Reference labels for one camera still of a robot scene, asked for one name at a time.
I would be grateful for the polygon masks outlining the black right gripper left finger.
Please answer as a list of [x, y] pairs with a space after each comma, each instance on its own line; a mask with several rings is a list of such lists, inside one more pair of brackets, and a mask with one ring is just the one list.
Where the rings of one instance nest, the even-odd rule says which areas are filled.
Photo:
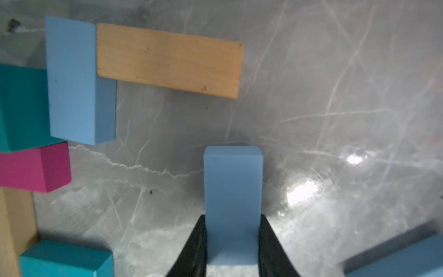
[[206, 277], [207, 231], [201, 215], [166, 277]]

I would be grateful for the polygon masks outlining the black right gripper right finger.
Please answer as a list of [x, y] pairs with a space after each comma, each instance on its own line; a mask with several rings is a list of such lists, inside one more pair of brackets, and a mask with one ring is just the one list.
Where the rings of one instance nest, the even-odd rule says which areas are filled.
[[259, 277], [300, 277], [265, 215], [261, 215], [258, 237]]

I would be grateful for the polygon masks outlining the teal rectangular block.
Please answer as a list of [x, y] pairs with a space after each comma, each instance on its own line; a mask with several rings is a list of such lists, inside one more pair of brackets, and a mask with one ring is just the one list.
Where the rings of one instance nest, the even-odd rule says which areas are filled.
[[110, 251], [42, 240], [19, 257], [23, 277], [113, 277]]

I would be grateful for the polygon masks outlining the magenta rectangular block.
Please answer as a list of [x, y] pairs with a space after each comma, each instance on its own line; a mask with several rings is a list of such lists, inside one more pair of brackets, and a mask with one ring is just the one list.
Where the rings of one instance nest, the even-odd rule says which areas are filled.
[[71, 181], [66, 142], [1, 154], [1, 187], [49, 193]]

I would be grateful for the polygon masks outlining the natural wood block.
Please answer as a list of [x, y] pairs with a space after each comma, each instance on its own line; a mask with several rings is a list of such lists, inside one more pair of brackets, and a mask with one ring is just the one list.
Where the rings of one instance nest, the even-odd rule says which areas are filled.
[[100, 77], [238, 97], [240, 42], [105, 23], [96, 27]]
[[38, 241], [32, 193], [1, 188], [1, 276], [19, 277], [19, 256]]

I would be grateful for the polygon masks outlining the light blue rectangular block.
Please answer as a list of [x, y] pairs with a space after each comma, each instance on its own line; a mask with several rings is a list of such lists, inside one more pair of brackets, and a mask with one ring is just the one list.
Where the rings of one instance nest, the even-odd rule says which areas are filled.
[[50, 135], [97, 145], [115, 139], [116, 80], [97, 74], [97, 28], [46, 16]]

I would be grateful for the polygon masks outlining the teal triangular block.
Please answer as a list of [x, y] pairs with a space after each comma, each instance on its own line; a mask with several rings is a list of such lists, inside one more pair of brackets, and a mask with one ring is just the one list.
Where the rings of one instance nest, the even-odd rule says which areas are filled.
[[45, 147], [50, 135], [47, 71], [1, 65], [1, 152]]

